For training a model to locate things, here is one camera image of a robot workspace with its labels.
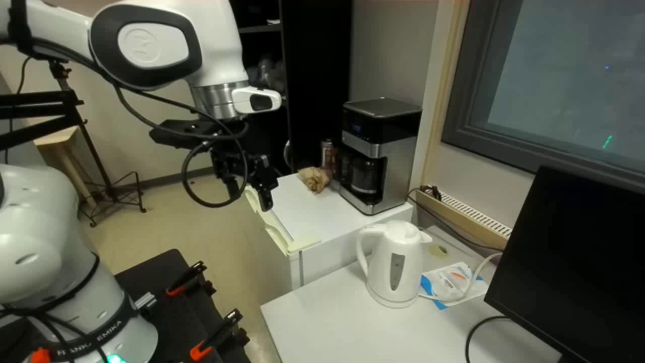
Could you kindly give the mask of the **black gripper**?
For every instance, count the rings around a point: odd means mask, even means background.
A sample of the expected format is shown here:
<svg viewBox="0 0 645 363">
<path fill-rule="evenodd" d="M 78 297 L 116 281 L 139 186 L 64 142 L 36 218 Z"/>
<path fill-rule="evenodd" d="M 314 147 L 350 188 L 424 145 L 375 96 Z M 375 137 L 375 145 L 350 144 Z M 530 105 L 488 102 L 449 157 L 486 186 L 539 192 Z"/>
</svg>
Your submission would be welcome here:
<svg viewBox="0 0 645 363">
<path fill-rule="evenodd" d="M 250 135 L 252 127 L 246 121 L 217 126 L 205 120 L 167 120 L 149 131 L 158 145 L 208 154 L 228 189 L 228 201 L 241 196 L 238 178 L 254 180 L 260 209 L 268 212 L 274 205 L 272 189 L 278 180 L 269 173 L 269 157 L 250 145 Z"/>
</svg>

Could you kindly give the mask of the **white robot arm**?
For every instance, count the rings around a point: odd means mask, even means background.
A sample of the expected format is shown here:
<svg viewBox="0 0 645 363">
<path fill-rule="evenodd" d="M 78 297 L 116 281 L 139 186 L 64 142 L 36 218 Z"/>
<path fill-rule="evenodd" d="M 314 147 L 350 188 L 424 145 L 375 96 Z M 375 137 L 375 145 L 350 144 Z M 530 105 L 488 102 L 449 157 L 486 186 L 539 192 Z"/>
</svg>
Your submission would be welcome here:
<svg viewBox="0 0 645 363">
<path fill-rule="evenodd" d="M 33 58 L 77 60 L 116 93 L 155 96 L 182 81 L 196 152 L 235 145 L 235 121 L 281 102 L 248 83 L 230 0 L 114 0 L 91 17 L 1 0 L 1 40 Z M 37 329 L 37 349 L 55 363 L 150 363 L 158 332 L 86 246 L 77 208 L 62 172 L 1 170 L 1 312 Z"/>
</svg>

